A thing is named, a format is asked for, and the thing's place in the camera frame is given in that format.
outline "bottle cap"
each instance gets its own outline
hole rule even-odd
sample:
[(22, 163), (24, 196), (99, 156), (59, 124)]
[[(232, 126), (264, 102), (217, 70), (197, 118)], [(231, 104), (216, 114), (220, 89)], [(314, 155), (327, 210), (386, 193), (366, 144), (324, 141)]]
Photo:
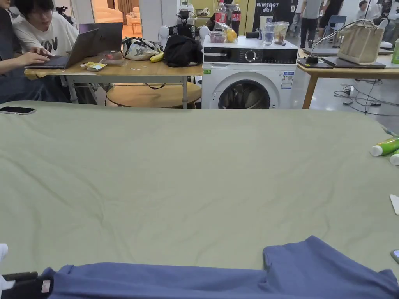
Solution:
[(399, 155), (392, 155), (392, 157), (389, 159), (392, 165), (399, 166)]
[(381, 146), (373, 146), (370, 150), (370, 154), (372, 154), (374, 157), (381, 156), (382, 153), (383, 150)]

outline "sofa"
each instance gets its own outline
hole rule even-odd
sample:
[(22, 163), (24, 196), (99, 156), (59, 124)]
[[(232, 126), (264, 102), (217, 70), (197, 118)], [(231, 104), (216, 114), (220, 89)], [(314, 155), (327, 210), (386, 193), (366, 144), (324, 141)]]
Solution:
[(123, 23), (122, 12), (109, 8), (107, 0), (92, 0), (96, 23)]

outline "wrinkled fabric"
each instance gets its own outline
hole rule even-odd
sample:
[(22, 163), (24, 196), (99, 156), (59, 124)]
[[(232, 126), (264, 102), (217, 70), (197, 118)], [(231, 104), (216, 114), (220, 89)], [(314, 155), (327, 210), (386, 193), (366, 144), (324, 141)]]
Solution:
[(266, 247), (265, 270), (102, 263), (51, 268), (50, 299), (397, 298), (391, 271), (375, 272), (311, 236)]

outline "plastic cup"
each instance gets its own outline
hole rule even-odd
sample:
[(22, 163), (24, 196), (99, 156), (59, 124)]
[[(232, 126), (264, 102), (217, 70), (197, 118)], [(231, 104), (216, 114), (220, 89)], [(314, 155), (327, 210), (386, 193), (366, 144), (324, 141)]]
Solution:
[(275, 23), (267, 23), (262, 30), (262, 44), (263, 46), (270, 46), (274, 38)]
[(276, 22), (274, 23), (274, 34), (275, 34), (275, 44), (276, 45), (285, 45), (285, 37), (287, 35), (287, 29), (289, 26), (288, 22)]

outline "plastic bag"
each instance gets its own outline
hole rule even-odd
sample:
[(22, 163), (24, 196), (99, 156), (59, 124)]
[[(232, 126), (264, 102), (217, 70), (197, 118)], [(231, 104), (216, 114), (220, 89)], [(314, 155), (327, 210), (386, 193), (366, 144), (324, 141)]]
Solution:
[(226, 33), (226, 43), (238, 43), (237, 33), (225, 23), (215, 22), (215, 30), (223, 29)]
[(123, 57), (130, 60), (150, 60), (163, 50), (162, 46), (139, 37), (124, 38), (122, 45)]

